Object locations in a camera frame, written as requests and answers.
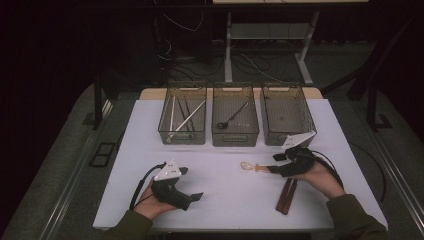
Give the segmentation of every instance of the person's right hand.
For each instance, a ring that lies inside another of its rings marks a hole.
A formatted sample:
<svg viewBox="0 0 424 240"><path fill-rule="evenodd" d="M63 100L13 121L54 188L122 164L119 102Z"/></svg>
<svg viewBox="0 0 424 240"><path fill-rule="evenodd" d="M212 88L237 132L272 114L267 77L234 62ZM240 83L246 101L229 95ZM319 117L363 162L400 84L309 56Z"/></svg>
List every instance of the person's right hand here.
<svg viewBox="0 0 424 240"><path fill-rule="evenodd" d="M328 169L318 162L315 162L312 168L306 173L294 175L291 178L305 180L315 189L322 192L328 199L346 194Z"/></svg>

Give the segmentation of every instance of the person's left hand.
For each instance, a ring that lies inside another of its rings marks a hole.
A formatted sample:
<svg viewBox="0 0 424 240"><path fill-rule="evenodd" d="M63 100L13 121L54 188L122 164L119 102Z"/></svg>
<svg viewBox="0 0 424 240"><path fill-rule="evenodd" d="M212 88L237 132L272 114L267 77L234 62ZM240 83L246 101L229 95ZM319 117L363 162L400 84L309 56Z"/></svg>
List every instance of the person's left hand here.
<svg viewBox="0 0 424 240"><path fill-rule="evenodd" d="M149 218L150 220L154 220L156 217L161 215L164 212L171 211L177 209L176 207L168 204L160 202L152 192L152 183L153 178L150 180L149 185L147 186L146 190L141 194L140 200L133 211Z"/></svg>

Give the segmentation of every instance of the mesh storage bin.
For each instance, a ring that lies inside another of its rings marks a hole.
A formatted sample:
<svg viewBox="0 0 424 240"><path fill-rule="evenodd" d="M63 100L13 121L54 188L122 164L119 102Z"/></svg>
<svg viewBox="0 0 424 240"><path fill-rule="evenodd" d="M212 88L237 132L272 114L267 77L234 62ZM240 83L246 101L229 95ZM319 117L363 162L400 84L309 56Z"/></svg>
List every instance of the mesh storage bin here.
<svg viewBox="0 0 424 240"><path fill-rule="evenodd" d="M299 83L262 83L261 113L266 145L282 146L288 135L316 132ZM301 146L309 146L312 139Z"/></svg>
<svg viewBox="0 0 424 240"><path fill-rule="evenodd" d="M213 86L211 126L213 145L217 147L256 146L259 126L252 84L223 82L214 83ZM222 128L220 123L228 123L228 126Z"/></svg>
<svg viewBox="0 0 424 240"><path fill-rule="evenodd" d="M170 81L158 131L163 144L205 143L206 81Z"/></svg>

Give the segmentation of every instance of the wrist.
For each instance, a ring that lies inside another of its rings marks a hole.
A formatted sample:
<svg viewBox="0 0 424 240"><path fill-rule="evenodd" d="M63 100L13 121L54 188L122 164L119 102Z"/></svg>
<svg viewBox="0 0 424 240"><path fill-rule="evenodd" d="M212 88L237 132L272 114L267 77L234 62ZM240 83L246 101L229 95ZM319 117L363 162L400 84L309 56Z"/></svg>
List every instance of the wrist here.
<svg viewBox="0 0 424 240"><path fill-rule="evenodd" d="M160 210L157 207L152 206L151 204L139 203L134 209L134 212L145 216L150 220L154 220L157 216L160 215Z"/></svg>
<svg viewBox="0 0 424 240"><path fill-rule="evenodd" d="M337 198L337 197L340 197L340 196L346 195L346 192L344 191L344 189L343 189L343 188L338 187L338 188L335 188L335 189L331 189L331 191L327 191L327 192L325 192L325 193L324 193L324 195L325 195L325 196L326 196L329 200L331 200L331 199L333 199L333 198Z"/></svg>

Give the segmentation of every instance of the green sleeve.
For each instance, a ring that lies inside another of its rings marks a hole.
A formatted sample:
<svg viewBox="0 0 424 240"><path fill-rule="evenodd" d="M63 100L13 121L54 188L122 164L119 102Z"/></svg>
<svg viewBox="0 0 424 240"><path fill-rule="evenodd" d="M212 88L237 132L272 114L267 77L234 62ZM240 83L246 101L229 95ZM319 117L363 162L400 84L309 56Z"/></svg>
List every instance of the green sleeve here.
<svg viewBox="0 0 424 240"><path fill-rule="evenodd" d="M101 240L144 240L152 224L145 216L128 210L115 227L103 234Z"/></svg>
<svg viewBox="0 0 424 240"><path fill-rule="evenodd" d="M368 215L356 197L346 194L327 202L335 239L388 239L386 227Z"/></svg>

